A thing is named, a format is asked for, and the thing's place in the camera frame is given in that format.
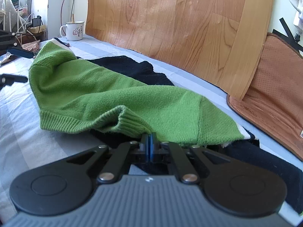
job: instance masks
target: metal rivet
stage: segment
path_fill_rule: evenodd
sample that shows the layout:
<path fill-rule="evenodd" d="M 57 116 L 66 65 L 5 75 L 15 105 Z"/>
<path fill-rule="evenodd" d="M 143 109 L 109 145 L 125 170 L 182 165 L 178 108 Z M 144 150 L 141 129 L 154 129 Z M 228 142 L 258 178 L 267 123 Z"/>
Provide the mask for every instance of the metal rivet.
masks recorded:
<path fill-rule="evenodd" d="M 198 176 L 195 174 L 185 174 L 182 178 L 185 182 L 190 182 L 190 183 L 198 180 Z"/>
<path fill-rule="evenodd" d="M 109 181 L 109 180 L 112 180 L 114 177 L 115 177 L 115 175 L 112 173 L 101 173 L 99 175 L 99 178 L 102 181 Z"/>

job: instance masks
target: logo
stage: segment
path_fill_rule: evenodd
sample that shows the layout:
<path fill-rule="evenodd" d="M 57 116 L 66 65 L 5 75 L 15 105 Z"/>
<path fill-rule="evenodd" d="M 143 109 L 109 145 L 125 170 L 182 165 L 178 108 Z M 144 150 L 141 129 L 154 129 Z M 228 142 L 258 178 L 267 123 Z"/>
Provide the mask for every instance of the logo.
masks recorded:
<path fill-rule="evenodd" d="M 145 181 L 150 183 L 150 182 L 154 181 L 154 179 L 152 177 L 148 177 L 148 178 L 145 178 Z"/>
<path fill-rule="evenodd" d="M 73 35 L 77 35 L 78 34 L 78 31 L 79 31 L 79 27 L 77 27 L 74 31 L 73 31 Z"/>

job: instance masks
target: sweater sleeve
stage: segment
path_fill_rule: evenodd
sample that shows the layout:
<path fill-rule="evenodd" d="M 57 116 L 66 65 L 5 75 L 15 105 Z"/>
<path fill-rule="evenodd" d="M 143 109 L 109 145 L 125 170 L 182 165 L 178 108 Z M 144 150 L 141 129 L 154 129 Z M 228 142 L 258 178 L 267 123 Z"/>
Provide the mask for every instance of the sweater sleeve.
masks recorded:
<path fill-rule="evenodd" d="M 99 67 L 53 41 L 29 72 L 42 129 L 89 129 L 130 137 L 156 132 L 179 144 L 222 144 L 243 139 L 237 124 L 208 99 L 175 86 L 148 86 Z"/>

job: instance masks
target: ribbed cuff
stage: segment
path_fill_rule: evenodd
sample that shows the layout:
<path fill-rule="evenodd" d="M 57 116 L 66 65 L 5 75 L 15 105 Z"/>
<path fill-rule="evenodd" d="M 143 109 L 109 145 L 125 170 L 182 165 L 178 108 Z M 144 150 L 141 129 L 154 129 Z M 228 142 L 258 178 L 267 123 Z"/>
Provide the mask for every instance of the ribbed cuff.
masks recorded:
<path fill-rule="evenodd" d="M 41 129 L 64 133 L 79 133 L 96 129 L 101 132 L 118 132 L 130 137 L 140 137 L 143 133 L 151 133 L 147 122 L 126 106 L 117 106 L 92 121 L 82 121 L 67 117 L 48 110 L 40 110 Z"/>

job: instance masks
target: bed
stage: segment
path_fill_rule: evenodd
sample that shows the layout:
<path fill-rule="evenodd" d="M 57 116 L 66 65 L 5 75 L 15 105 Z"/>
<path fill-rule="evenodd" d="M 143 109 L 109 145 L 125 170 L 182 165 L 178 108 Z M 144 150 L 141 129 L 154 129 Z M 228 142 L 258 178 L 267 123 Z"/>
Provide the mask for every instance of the bed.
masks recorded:
<path fill-rule="evenodd" d="M 226 103 L 226 93 L 216 86 L 172 65 L 151 59 L 132 50 L 118 48 L 93 37 L 68 42 L 70 49 L 83 59 L 96 59 L 126 55 L 137 62 L 147 60 L 155 72 L 164 73 L 176 86 L 190 89 L 207 97 L 219 109 L 260 139 L 260 147 L 303 170 L 302 162 L 265 133 L 243 120 Z M 18 58 L 0 67 L 0 74 L 20 74 L 28 76 L 33 59 Z M 102 144 L 90 133 L 69 135 L 41 130 L 39 107 L 29 83 L 15 83 L 0 93 L 0 219 L 3 223 L 16 214 L 9 198 L 9 186 L 20 173 L 41 165 L 79 153 Z M 136 167 L 132 173 L 143 173 Z M 291 224 L 297 225 L 302 218 L 284 202 L 279 214 Z"/>

